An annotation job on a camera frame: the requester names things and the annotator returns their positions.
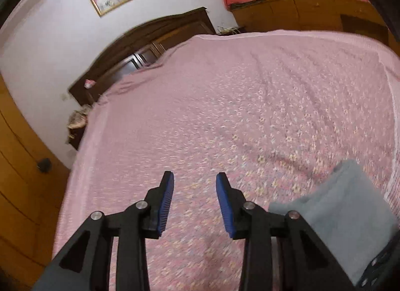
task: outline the wooden headboard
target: wooden headboard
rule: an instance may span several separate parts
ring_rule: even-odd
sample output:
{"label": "wooden headboard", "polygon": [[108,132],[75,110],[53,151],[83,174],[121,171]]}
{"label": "wooden headboard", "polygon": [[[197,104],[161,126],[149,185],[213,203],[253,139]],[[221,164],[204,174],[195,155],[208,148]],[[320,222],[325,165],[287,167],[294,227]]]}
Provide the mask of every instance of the wooden headboard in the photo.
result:
{"label": "wooden headboard", "polygon": [[[124,75],[152,64],[168,48],[198,34],[215,34],[206,8],[158,18],[132,28],[96,58],[89,70],[70,86],[69,92],[80,105],[92,104]],[[86,89],[86,80],[96,83]]]}

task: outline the metal screw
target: metal screw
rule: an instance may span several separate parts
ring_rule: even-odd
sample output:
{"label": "metal screw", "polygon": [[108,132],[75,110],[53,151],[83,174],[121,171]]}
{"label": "metal screw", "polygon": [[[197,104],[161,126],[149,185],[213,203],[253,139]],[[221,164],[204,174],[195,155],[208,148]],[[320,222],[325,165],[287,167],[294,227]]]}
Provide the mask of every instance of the metal screw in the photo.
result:
{"label": "metal screw", "polygon": [[255,204],[253,203],[253,202],[245,202],[244,204],[243,204],[243,207],[246,209],[246,210],[252,210],[252,209],[254,209],[255,208]]}
{"label": "metal screw", "polygon": [[90,218],[92,219],[92,220],[98,220],[98,219],[100,219],[101,217],[103,216],[103,213],[101,213],[100,211],[94,211],[91,215],[90,215]]}
{"label": "metal screw", "polygon": [[289,218],[297,220],[300,217],[300,213],[297,211],[289,211]]}
{"label": "metal screw", "polygon": [[140,200],[139,202],[136,203],[136,207],[139,210],[143,210],[144,208],[146,208],[148,206],[147,202],[145,200]]}

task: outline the folded gray towel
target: folded gray towel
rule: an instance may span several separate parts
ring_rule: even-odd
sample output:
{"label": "folded gray towel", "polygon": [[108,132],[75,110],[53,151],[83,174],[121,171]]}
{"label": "folded gray towel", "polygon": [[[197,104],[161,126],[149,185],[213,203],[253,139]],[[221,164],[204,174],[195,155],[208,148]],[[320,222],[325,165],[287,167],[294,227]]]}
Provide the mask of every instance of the folded gray towel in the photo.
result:
{"label": "folded gray towel", "polygon": [[298,211],[354,285],[399,229],[389,205],[353,160],[338,165],[315,193],[288,204],[271,203],[268,210]]}

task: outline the pink bedspread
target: pink bedspread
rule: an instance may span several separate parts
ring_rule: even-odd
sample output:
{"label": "pink bedspread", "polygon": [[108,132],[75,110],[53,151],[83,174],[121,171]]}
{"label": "pink bedspread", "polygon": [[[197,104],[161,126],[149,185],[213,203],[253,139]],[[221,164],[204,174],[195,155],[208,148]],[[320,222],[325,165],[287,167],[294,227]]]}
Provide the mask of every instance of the pink bedspread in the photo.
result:
{"label": "pink bedspread", "polygon": [[[125,77],[89,116],[57,252],[94,210],[123,211],[175,174],[167,230],[147,241],[151,289],[235,290],[243,243],[225,232],[215,176],[268,207],[356,159],[399,215],[400,60],[349,34],[196,36]],[[115,259],[111,285],[115,282]]]}

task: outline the bed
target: bed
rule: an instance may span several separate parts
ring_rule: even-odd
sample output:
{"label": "bed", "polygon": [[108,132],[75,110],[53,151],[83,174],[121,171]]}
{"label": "bed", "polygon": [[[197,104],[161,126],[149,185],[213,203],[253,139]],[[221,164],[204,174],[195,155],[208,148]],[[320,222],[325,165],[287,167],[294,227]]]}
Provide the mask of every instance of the bed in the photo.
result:
{"label": "bed", "polygon": [[[107,53],[118,50],[123,43]],[[81,82],[109,77],[95,64]],[[310,193],[352,158],[400,217],[398,73],[400,59],[386,46],[344,33],[200,34],[169,48],[92,95],[97,103],[69,178],[54,253],[91,212],[124,210],[165,170],[175,175],[167,230],[146,241],[155,291],[238,286],[243,243],[225,233],[215,193],[220,171],[268,208]],[[111,263],[114,289],[115,255]]]}

